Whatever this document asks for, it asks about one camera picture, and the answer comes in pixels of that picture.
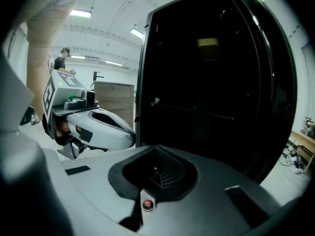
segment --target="black t-shirt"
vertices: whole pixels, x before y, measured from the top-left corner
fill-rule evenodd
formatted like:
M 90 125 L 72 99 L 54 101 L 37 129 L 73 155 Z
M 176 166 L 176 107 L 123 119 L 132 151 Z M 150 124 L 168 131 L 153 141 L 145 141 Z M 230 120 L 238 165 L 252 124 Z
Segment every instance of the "black t-shirt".
M 61 67 L 62 67 L 62 68 L 65 68 L 64 58 L 58 56 L 58 57 L 55 59 L 55 66 L 54 66 L 54 69 L 55 69 L 55 70 L 58 70 L 58 69 L 61 68 Z

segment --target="red button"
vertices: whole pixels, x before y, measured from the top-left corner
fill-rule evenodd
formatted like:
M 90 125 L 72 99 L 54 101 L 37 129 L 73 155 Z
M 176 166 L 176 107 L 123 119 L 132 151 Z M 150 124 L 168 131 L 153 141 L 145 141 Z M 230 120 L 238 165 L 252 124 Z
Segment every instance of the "red button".
M 152 201 L 151 200 L 146 200 L 144 202 L 144 205 L 147 206 L 147 207 L 150 207 L 152 205 Z

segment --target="person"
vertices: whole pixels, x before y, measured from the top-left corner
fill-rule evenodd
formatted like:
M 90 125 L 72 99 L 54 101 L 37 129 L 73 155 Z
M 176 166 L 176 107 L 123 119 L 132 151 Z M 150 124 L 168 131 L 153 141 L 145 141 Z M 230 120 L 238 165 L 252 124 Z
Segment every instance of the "person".
M 12 25 L 14 29 L 26 22 L 28 27 L 27 87 L 34 94 L 32 106 L 40 120 L 44 117 L 42 97 L 49 79 L 47 69 L 49 49 L 56 33 L 69 17 L 76 3 L 77 0 L 28 0 Z M 65 122 L 60 122 L 58 126 L 60 126 L 60 134 L 69 131 Z
M 65 68 L 65 59 L 68 57 L 70 57 L 70 49 L 68 47 L 64 47 L 58 57 L 55 59 L 54 69 L 60 72 L 74 75 L 74 72 L 72 70 L 67 70 Z

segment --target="faucet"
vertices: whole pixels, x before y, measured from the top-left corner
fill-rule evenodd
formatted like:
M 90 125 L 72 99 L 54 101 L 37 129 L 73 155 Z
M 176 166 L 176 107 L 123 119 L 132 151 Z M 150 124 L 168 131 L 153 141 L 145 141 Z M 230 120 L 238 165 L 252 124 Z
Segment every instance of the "faucet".
M 96 81 L 97 78 L 104 78 L 104 76 L 97 76 L 98 73 L 100 73 L 100 72 L 95 72 L 95 71 L 94 71 L 94 74 L 93 74 L 93 81 Z

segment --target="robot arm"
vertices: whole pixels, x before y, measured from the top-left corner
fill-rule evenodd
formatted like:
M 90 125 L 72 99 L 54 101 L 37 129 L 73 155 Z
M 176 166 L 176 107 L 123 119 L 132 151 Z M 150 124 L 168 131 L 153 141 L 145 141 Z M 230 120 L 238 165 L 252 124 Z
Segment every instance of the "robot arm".
M 70 74 L 53 70 L 47 84 L 43 107 L 49 136 L 75 159 L 86 147 L 90 149 L 126 149 L 135 144 L 135 133 L 116 114 L 100 109 L 95 92 L 87 90 Z M 57 136 L 56 119 L 68 121 L 70 133 Z

